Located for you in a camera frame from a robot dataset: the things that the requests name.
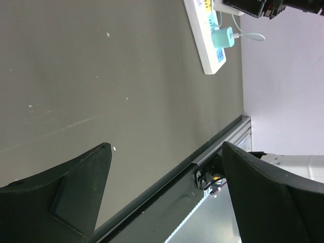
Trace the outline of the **teal charger plug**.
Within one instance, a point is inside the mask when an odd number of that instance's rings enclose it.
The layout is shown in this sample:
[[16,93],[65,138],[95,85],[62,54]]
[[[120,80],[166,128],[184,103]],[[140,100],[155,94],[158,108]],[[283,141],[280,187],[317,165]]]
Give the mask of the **teal charger plug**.
[[235,44],[232,27],[216,29],[211,32],[214,48],[231,48]]

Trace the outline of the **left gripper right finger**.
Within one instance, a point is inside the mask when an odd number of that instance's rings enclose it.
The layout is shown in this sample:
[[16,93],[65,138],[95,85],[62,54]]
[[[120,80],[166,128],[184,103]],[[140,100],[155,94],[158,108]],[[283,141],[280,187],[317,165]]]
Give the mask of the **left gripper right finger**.
[[242,242],[323,242],[323,183],[229,142],[222,164]]

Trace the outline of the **white charger adapter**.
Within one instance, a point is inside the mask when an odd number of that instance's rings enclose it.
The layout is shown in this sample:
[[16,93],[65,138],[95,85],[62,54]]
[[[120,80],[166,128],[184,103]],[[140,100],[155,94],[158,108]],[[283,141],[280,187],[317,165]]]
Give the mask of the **white charger adapter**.
[[214,0],[213,9],[220,13],[227,13],[236,16],[242,16],[244,14],[242,11],[223,4],[221,0]]

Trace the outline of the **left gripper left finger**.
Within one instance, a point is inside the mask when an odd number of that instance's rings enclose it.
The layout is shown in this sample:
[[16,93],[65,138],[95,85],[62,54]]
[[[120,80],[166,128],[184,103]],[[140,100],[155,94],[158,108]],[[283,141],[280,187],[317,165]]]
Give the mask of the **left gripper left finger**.
[[1,242],[89,242],[111,165],[111,145],[1,187]]

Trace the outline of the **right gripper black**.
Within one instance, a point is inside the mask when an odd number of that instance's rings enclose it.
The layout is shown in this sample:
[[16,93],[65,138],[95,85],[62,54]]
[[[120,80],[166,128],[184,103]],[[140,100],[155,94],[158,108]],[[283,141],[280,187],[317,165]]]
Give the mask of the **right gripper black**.
[[285,1],[276,0],[223,0],[222,4],[254,18],[273,19],[286,8]]

